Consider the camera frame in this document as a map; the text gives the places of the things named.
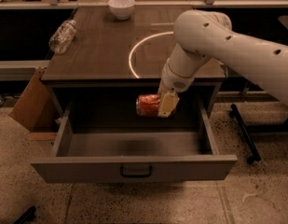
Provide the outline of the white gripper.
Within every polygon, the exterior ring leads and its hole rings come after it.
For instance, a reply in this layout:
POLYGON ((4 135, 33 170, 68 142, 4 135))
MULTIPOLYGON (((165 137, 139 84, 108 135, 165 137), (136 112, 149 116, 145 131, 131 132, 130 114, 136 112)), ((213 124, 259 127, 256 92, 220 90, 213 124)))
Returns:
POLYGON ((178 105, 178 93, 187 91, 195 76, 195 66, 192 62, 167 61, 162 69, 158 86, 160 103, 158 116, 168 118, 178 105))

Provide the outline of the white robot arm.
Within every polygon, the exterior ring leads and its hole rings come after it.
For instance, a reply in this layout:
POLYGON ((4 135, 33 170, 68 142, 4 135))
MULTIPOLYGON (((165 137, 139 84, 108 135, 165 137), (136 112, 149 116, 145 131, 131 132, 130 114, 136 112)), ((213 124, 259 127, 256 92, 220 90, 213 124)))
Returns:
POLYGON ((158 115, 167 118, 178 94, 192 84, 198 70, 214 58, 288 106, 288 46, 235 33, 219 12, 188 10, 173 25, 176 41, 165 63, 158 93, 158 115))

